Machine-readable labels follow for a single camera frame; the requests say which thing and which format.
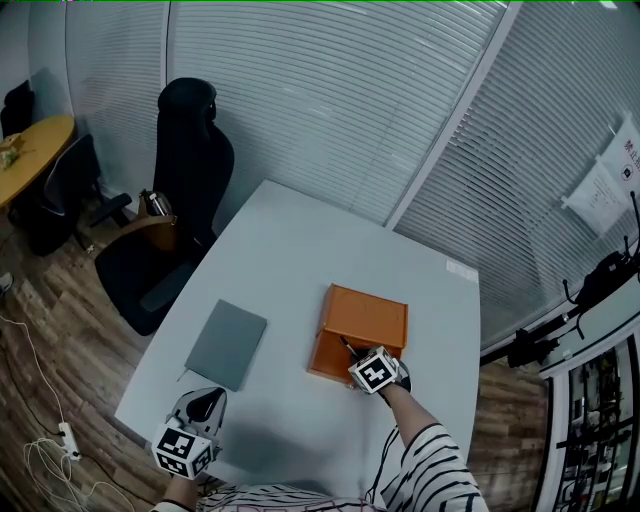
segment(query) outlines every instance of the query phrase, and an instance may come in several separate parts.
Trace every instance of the open box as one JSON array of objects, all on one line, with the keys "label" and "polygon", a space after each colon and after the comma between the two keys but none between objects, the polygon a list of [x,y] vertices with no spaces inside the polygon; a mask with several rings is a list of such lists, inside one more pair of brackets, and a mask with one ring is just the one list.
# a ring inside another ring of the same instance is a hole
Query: open box
[{"label": "open box", "polygon": [[355,349],[384,346],[400,359],[407,345],[409,306],[332,284],[324,298],[310,373],[349,384],[351,352],[340,342],[344,336]]}]

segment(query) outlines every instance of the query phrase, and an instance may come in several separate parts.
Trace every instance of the striped shirt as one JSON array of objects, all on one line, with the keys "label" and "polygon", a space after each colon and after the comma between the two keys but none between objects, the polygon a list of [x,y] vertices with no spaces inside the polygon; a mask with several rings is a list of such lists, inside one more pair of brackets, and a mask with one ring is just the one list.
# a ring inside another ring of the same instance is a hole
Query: striped shirt
[{"label": "striped shirt", "polygon": [[[420,431],[402,456],[400,474],[381,492],[389,512],[488,512],[460,449],[439,423]],[[288,485],[223,486],[198,503],[198,512],[381,512],[362,498],[330,498]],[[156,512],[193,512],[161,502]]]}]

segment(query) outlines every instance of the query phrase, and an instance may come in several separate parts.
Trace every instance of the round wooden table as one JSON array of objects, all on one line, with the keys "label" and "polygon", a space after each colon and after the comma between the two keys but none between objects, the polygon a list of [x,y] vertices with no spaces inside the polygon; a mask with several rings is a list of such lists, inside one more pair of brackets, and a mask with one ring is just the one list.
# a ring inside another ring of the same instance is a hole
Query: round wooden table
[{"label": "round wooden table", "polygon": [[0,207],[9,203],[65,150],[73,135],[71,116],[43,119],[22,132],[18,158],[0,171]]}]

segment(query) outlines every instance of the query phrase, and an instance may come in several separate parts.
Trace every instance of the gray notebook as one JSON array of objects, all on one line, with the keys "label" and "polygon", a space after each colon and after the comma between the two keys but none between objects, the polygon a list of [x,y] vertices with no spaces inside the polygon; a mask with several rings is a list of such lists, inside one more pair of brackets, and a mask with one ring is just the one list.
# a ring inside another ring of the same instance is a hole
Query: gray notebook
[{"label": "gray notebook", "polygon": [[185,366],[238,391],[266,326],[267,321],[261,316],[219,300]]}]

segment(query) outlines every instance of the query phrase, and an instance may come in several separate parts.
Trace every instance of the black chair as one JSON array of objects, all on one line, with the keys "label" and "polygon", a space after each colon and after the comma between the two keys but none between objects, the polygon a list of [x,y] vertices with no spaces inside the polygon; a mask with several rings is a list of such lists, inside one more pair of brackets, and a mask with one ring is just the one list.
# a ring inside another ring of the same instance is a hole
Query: black chair
[{"label": "black chair", "polygon": [[34,100],[35,95],[29,88],[28,80],[7,93],[4,98],[5,107],[0,112],[4,137],[21,133],[31,126]]},{"label": "black chair", "polygon": [[85,135],[60,155],[40,190],[31,189],[21,199],[20,225],[27,231],[34,254],[44,256],[55,251],[71,234],[85,249],[76,225],[83,200],[90,192],[104,202],[97,181],[99,175],[93,137]]},{"label": "black chair", "polygon": [[[168,199],[183,237],[179,250],[158,249],[141,231],[116,239],[96,258],[100,281],[120,314],[151,334],[216,240],[211,229],[231,172],[229,140],[213,124],[215,89],[179,78],[158,98],[158,145],[153,190]],[[96,225],[131,202],[122,194],[94,214]],[[116,219],[122,225],[122,217]]]}]

